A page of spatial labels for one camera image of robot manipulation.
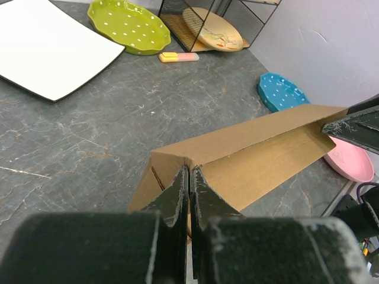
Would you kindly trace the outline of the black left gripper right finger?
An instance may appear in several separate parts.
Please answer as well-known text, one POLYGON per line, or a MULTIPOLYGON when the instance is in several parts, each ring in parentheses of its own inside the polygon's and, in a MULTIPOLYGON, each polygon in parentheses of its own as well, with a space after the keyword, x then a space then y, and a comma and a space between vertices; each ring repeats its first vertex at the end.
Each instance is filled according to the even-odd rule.
POLYGON ((199 283, 372 283, 351 229, 335 217, 246 217, 190 174, 193 275, 199 283))

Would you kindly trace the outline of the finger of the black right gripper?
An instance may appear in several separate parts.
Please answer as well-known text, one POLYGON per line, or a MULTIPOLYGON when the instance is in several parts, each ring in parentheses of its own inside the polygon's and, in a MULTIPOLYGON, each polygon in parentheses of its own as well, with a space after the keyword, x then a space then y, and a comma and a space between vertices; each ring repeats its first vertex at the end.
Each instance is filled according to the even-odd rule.
POLYGON ((373 96, 370 99, 367 99, 365 101, 362 101, 358 104, 351 106, 348 109, 347 114, 350 115, 350 114, 360 112, 360 111, 368 109, 368 108, 376 107, 376 106, 378 106, 378 103, 379 103, 379 94, 373 96))
POLYGON ((322 132, 378 154, 378 106, 326 123, 322 132))

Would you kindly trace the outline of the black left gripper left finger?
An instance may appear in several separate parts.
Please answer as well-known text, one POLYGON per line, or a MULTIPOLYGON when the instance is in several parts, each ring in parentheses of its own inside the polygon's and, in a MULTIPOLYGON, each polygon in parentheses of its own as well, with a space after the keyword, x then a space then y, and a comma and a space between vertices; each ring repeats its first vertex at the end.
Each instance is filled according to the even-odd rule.
POLYGON ((189 173, 130 213, 42 213, 14 233, 2 283, 185 283, 189 173))

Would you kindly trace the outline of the brown cardboard box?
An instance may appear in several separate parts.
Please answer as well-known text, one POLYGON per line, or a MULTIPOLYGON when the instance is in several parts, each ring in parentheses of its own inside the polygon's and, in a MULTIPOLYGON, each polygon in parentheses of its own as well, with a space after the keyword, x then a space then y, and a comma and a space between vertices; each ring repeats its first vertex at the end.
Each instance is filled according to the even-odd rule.
POLYGON ((241 211, 334 149, 322 128, 347 112, 303 104, 154 149, 128 209, 145 207, 186 166, 200 168, 211 188, 241 211))

